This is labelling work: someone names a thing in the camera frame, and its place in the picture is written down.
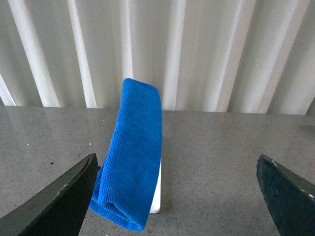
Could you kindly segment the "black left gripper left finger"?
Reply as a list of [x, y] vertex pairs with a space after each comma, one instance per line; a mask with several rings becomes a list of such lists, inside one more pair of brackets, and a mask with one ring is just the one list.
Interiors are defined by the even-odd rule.
[[2, 236], [77, 236], [99, 170], [90, 154], [0, 220]]

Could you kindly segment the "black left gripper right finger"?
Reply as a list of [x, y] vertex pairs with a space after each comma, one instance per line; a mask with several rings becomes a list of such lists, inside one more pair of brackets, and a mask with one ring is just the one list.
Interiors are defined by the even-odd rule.
[[315, 185], [266, 155], [256, 176], [271, 217], [282, 236], [315, 234]]

